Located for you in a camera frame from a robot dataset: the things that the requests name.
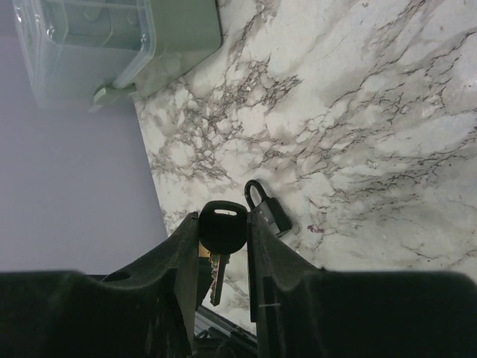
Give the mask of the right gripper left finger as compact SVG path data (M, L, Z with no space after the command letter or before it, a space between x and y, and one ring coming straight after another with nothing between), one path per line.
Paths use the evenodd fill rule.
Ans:
M103 277L1 274L3 357L189 357L198 286L198 215Z

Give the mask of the black-headed key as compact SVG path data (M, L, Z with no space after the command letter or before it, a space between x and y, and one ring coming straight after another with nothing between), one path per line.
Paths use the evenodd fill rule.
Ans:
M221 302L225 268L230 256L247 241L247 209L231 201L210 201L199 215L199 239L210 253L212 285L210 303Z

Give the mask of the black padlock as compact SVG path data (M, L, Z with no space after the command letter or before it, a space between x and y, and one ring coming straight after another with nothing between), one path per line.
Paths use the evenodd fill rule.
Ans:
M252 188L257 191L260 198L258 204L253 201ZM268 196L260 182L249 180L244 186L244 196L250 210L257 211L278 238L286 235L292 229L292 221L285 213L280 202L276 198Z

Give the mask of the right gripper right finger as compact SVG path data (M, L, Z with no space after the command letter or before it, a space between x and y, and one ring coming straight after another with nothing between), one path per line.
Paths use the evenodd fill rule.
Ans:
M247 218L260 357L474 357L476 283L454 271L330 271Z

